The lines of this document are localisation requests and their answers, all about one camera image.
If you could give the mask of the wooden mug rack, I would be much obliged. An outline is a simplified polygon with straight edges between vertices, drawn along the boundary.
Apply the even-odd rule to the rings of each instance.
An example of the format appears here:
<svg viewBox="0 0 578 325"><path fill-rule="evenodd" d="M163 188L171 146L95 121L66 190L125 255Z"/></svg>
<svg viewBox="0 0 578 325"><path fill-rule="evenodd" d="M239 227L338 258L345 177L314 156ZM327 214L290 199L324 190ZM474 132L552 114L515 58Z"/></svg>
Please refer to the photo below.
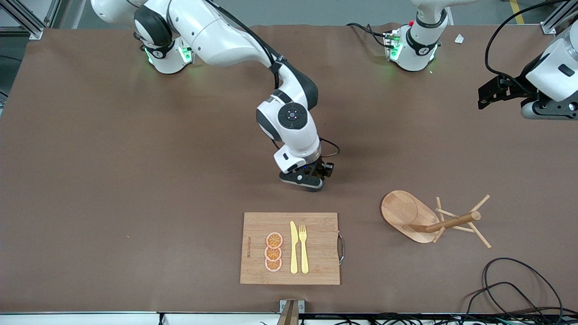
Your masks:
<svg viewBox="0 0 578 325"><path fill-rule="evenodd" d="M485 195L469 212L456 215L442 208L439 197L436 197L436 208L431 209L413 194L394 190L383 197L380 212L387 224L413 242L436 243L446 230L454 229L475 234L485 247L491 249L489 241L474 225L481 219L479 208L489 198L489 194Z"/></svg>

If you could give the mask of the bamboo cutting board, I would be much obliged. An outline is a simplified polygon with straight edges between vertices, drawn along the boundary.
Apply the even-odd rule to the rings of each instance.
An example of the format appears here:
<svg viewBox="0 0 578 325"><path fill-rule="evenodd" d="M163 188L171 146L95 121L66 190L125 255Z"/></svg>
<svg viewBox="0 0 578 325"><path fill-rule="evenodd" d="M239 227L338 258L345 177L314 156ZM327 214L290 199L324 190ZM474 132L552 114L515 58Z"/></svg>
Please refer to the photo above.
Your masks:
<svg viewBox="0 0 578 325"><path fill-rule="evenodd" d="M301 243L298 241L298 273L291 274L290 222L306 225L306 250L309 273L301 272ZM266 236L271 232L283 235L283 265L277 272L264 266ZM240 260L240 282L259 285L339 285L340 262L338 253L337 213L273 213L246 212L243 221L243 245Z"/></svg>

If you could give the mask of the yellow plastic knife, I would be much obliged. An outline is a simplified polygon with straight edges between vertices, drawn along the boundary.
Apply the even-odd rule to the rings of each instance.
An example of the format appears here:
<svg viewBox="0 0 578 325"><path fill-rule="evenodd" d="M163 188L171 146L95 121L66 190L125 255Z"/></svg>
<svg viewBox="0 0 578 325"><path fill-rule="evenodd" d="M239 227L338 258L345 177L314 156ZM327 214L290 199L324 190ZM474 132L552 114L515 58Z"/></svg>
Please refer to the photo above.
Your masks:
<svg viewBox="0 0 578 325"><path fill-rule="evenodd" d="M298 231L295 222L290 222L291 230L291 262L290 262L290 272L291 274L298 273L298 261L297 261L297 243L299 241Z"/></svg>

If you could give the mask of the yellow plastic fork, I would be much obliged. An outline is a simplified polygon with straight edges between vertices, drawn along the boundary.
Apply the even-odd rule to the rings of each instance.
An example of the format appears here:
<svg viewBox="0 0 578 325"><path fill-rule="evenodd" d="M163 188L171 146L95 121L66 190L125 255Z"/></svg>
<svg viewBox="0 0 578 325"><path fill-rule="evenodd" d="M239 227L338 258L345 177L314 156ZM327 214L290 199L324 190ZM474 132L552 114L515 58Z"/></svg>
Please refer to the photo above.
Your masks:
<svg viewBox="0 0 578 325"><path fill-rule="evenodd" d="M306 240L307 240L307 232L306 232L306 225L301 224L298 228L298 238L301 243L301 272L303 274L309 273L309 259L306 250Z"/></svg>

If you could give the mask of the brown table cover mat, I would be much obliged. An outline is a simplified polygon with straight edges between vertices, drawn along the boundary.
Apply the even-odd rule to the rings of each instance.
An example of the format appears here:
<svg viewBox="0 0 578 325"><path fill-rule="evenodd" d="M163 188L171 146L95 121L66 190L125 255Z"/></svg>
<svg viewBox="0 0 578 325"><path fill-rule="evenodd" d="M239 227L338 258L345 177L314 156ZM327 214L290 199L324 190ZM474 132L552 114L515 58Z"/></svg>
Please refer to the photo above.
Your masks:
<svg viewBox="0 0 578 325"><path fill-rule="evenodd" d="M0 312L463 312L487 262L524 261L578 311L578 121L477 108L493 25L450 26L427 71L388 64L351 27L254 26L318 85L340 146L324 189L282 183L256 123L273 90L256 62L157 73L131 30L49 29L0 117ZM454 42L461 34L464 43ZM381 216L413 194L475 234L417 243ZM245 212L334 212L339 285L240 283Z"/></svg>

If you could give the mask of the aluminium frame profile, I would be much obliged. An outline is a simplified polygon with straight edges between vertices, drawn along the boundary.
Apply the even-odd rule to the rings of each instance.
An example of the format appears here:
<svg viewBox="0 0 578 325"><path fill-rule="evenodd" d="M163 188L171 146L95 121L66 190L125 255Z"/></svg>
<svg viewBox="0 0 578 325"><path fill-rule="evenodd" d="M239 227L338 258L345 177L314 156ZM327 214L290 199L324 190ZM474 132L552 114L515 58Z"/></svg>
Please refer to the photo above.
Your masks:
<svg viewBox="0 0 578 325"><path fill-rule="evenodd" d="M0 0L0 7L29 33L31 40L40 40L46 27L20 0Z"/></svg>
<svg viewBox="0 0 578 325"><path fill-rule="evenodd" d="M569 16L575 11L575 4L578 0L568 0L554 4L552 1L547 1L547 4L554 5L553 12L540 22L541 31L544 35L556 34L556 28L564 21L569 20Z"/></svg>

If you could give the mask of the white table edge rail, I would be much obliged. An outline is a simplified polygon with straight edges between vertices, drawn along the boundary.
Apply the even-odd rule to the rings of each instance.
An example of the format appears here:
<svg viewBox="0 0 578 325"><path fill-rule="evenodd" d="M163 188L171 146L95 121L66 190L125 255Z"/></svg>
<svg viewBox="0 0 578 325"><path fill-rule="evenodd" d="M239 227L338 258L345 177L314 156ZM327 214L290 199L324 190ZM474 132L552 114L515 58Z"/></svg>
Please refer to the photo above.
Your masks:
<svg viewBox="0 0 578 325"><path fill-rule="evenodd" d="M0 313L0 325L276 325L274 313Z"/></svg>

